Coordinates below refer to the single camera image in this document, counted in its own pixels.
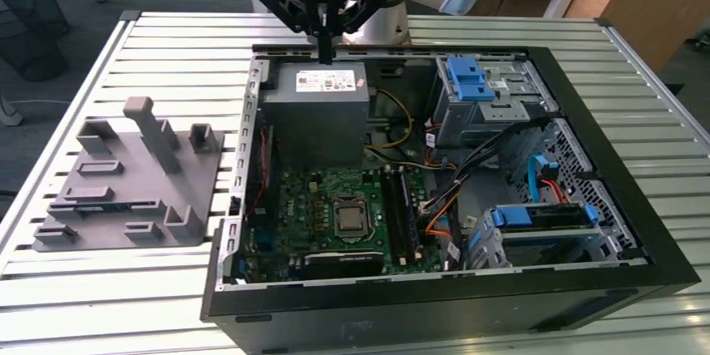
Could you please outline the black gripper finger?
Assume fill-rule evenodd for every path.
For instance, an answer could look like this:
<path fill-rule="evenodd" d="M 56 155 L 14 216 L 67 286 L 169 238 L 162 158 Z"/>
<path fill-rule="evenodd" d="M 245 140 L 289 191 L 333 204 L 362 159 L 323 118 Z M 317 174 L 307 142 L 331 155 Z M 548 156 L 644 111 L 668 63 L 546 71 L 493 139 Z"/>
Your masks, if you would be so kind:
<path fill-rule="evenodd" d="M 321 64 L 329 63 L 329 30 L 318 0 L 259 0 L 295 33 L 305 33 L 318 46 Z"/>
<path fill-rule="evenodd" d="M 346 0 L 329 0 L 326 4 L 326 64 L 333 64 L 334 39 L 345 33 L 355 33 L 385 6 L 389 0 L 359 0 L 350 7 Z"/>

